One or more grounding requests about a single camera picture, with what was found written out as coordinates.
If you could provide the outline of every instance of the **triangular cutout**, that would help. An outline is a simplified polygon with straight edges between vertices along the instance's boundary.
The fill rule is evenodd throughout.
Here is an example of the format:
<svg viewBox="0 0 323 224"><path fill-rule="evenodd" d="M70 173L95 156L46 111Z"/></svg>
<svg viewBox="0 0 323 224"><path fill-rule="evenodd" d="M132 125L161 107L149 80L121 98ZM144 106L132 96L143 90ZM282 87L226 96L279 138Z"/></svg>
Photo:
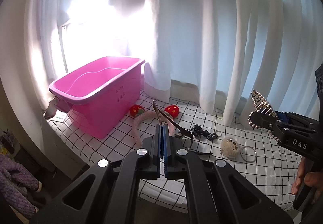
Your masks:
<svg viewBox="0 0 323 224"><path fill-rule="evenodd" d="M234 176L229 176L229 180L242 209L248 209L259 203L259 199Z"/></svg>
<svg viewBox="0 0 323 224"><path fill-rule="evenodd" d="M84 204L86 197L88 196L94 180L95 175L89 175L76 188L74 188L63 198L63 203L76 210L80 210Z"/></svg>

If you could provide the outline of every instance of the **curtain fold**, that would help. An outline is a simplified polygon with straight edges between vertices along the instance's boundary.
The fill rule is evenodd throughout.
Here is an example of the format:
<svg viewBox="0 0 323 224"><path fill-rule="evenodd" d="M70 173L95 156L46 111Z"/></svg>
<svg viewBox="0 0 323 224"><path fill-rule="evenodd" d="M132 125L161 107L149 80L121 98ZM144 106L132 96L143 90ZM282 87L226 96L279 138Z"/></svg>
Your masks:
<svg viewBox="0 0 323 224"><path fill-rule="evenodd" d="M319 0L30 0L26 55L43 109L66 71L125 55L146 60L148 95L247 126L252 89L279 111L315 109L322 18Z"/></svg>

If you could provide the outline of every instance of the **silver bolt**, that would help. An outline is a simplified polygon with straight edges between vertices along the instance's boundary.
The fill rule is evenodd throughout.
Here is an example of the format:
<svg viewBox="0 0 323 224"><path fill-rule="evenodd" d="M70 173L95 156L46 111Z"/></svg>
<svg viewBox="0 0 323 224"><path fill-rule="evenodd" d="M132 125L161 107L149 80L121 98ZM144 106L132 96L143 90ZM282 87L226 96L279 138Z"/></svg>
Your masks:
<svg viewBox="0 0 323 224"><path fill-rule="evenodd" d="M219 159L215 162L215 164L219 167L224 167L227 163L223 159Z"/></svg>
<svg viewBox="0 0 323 224"><path fill-rule="evenodd" d="M109 161L108 161L108 160L106 160L106 159L101 159L101 160L99 160L99 162L98 162L98 166L99 166L99 167L106 167L108 164L109 164Z"/></svg>
<svg viewBox="0 0 323 224"><path fill-rule="evenodd" d="M144 148L140 148L137 150L137 154L140 156L144 156L145 154L147 154L147 150Z"/></svg>
<svg viewBox="0 0 323 224"><path fill-rule="evenodd" d="M185 156L185 155L187 155L187 150L186 149L179 149L179 150L177 150L177 154L179 154L180 156Z"/></svg>

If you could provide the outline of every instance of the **checkered tablecloth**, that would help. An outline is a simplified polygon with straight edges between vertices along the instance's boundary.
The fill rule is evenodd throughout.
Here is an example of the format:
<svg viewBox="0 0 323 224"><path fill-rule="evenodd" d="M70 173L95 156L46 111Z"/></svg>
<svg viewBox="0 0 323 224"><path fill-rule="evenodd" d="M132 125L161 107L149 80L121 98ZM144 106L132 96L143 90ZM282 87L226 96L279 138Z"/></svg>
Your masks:
<svg viewBox="0 0 323 224"><path fill-rule="evenodd" d="M146 109L153 110L152 98L141 91L136 102ZM290 194L291 185L297 174L301 156L277 145L269 136L267 130L245 128L239 123L239 115L235 114L230 126L223 125L222 111L215 109L213 114L206 114L201 107L193 102L171 98L169 103L156 101L159 108L175 104L180 108L176 123L186 129L193 125L201 125L204 130L213 133L222 132L219 139L209 141L204 137L195 138L192 149L202 152L212 152L213 155L200 156L204 160L215 161L223 158L232 165L241 175L248 179L260 191L284 210L292 208L294 197ZM53 130L64 143L74 151L83 161L92 166L100 159L110 161L122 159L129 152L135 151L136 146L132 136L133 118L127 114L104 139L96 139L76 128L67 117L63 123L48 121ZM141 139L155 134L156 119L143 121L139 126ZM222 139L226 136L235 138L241 145L254 147L257 159L253 163L246 163L240 156L236 159L227 159L220 153ZM190 139L184 141L189 146ZM254 152L246 149L248 160L252 160ZM167 180L164 178L164 165L161 161L158 180L141 180L138 195L153 203L181 212L187 212L185 187L183 180Z"/></svg>

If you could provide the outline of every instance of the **pink storage box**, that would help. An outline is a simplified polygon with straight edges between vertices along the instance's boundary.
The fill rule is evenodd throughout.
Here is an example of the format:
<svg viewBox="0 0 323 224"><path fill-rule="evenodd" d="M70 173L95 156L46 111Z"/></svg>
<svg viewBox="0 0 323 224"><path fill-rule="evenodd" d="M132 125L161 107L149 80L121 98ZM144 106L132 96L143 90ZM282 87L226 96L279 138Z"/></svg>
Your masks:
<svg viewBox="0 0 323 224"><path fill-rule="evenodd" d="M57 109L73 125L102 139L129 111L140 94L141 65L131 57L103 57L66 74L49 85Z"/></svg>

